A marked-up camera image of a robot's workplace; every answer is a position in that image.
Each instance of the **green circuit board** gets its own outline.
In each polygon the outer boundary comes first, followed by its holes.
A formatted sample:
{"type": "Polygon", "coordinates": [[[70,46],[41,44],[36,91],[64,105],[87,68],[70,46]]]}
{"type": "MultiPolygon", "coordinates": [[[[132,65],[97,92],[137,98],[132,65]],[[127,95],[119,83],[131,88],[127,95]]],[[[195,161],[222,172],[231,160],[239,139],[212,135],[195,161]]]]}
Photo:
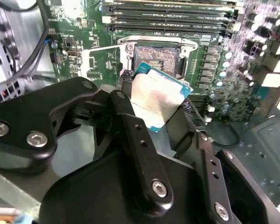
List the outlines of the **green circuit board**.
{"type": "Polygon", "coordinates": [[[46,5],[57,44],[50,57],[60,80],[82,76],[97,86],[116,86],[124,69],[135,71],[145,61],[191,86],[190,98],[202,115],[209,114],[214,94],[213,119],[226,114],[234,121],[249,119],[261,86],[251,85],[251,77],[273,44],[259,29],[280,29],[272,22],[280,18],[277,0],[46,0],[46,5]]]}

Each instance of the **memory slot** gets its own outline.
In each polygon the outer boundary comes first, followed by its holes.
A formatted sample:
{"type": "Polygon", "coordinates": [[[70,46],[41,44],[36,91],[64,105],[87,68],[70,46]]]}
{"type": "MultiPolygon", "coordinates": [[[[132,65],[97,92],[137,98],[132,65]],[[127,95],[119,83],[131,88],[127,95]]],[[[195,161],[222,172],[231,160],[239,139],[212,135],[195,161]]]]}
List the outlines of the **memory slot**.
{"type": "Polygon", "coordinates": [[[150,20],[120,20],[117,19],[116,21],[112,21],[110,24],[114,25],[130,25],[130,26],[137,26],[137,27],[169,27],[169,28],[177,28],[177,29],[186,29],[188,31],[191,30],[218,30],[221,31],[222,29],[225,29],[223,23],[217,23],[217,24],[207,24],[207,23],[185,23],[185,22],[164,22],[164,21],[150,21],[150,20]]]}
{"type": "Polygon", "coordinates": [[[227,33],[226,29],[221,30],[202,30],[202,29],[187,29],[181,27],[153,27],[153,26],[131,26],[131,25],[111,25],[107,28],[110,32],[121,32],[121,31],[139,31],[145,33],[147,32],[163,32],[163,33],[175,33],[175,34],[197,34],[197,35],[220,35],[227,33]]]}
{"type": "Polygon", "coordinates": [[[234,12],[234,7],[231,6],[221,6],[212,4],[188,4],[188,5],[168,5],[168,4],[153,4],[145,2],[129,2],[123,5],[105,5],[107,10],[110,12],[112,10],[132,10],[132,11],[150,11],[150,12],[196,12],[196,13],[206,13],[213,14],[215,12],[234,12]]]}
{"type": "Polygon", "coordinates": [[[147,12],[147,11],[115,11],[113,13],[107,13],[106,15],[117,17],[120,19],[145,19],[145,18],[163,18],[170,19],[173,21],[228,21],[227,15],[225,13],[218,15],[207,15],[207,14],[191,14],[191,13],[156,13],[156,12],[147,12]]]}
{"type": "Polygon", "coordinates": [[[235,6],[237,4],[237,0],[114,0],[113,2],[120,2],[120,3],[126,3],[126,2],[144,2],[144,3],[155,3],[155,4],[181,4],[181,5],[189,5],[189,4],[216,4],[216,5],[229,5],[229,6],[235,6]]]}
{"type": "Polygon", "coordinates": [[[224,17],[221,17],[221,20],[200,20],[200,19],[185,19],[185,18],[168,18],[168,17],[158,17],[158,16],[125,16],[125,15],[116,15],[112,17],[112,21],[143,21],[143,22],[165,22],[165,23],[193,23],[193,24],[205,24],[205,25],[215,25],[215,26],[222,26],[224,23],[228,24],[228,19],[224,20],[224,17]]]}

